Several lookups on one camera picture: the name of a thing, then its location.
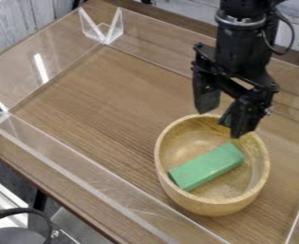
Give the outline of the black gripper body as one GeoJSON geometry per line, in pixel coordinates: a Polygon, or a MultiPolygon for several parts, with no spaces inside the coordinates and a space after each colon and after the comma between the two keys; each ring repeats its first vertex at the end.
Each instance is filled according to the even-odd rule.
{"type": "Polygon", "coordinates": [[[215,53],[207,53],[203,43],[194,47],[196,59],[192,72],[214,76],[214,86],[226,94],[279,91],[279,85],[267,73],[271,61],[272,34],[278,23],[264,14],[255,17],[216,13],[218,40],[215,53]]]}

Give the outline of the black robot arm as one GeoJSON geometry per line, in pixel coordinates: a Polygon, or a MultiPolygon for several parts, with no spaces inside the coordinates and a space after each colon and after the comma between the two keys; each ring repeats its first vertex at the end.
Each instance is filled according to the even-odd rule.
{"type": "Polygon", "coordinates": [[[258,128],[260,119],[272,110],[280,86],[267,72],[275,49],[279,23],[286,17],[278,10],[284,0],[220,0],[216,48],[204,52],[195,45],[192,87],[196,110],[211,112],[220,106],[222,95],[234,98],[219,124],[238,138],[258,128]]]}

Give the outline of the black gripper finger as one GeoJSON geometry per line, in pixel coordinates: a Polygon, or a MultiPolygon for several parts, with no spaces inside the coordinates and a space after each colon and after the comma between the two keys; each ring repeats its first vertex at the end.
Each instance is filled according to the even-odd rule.
{"type": "Polygon", "coordinates": [[[219,124],[231,129],[232,139],[256,130],[262,118],[272,112],[274,96],[275,93],[268,91],[231,93],[234,101],[219,124]]]}
{"type": "Polygon", "coordinates": [[[192,79],[195,107],[200,114],[211,112],[220,106],[222,91],[214,86],[214,76],[194,72],[192,79]]]}

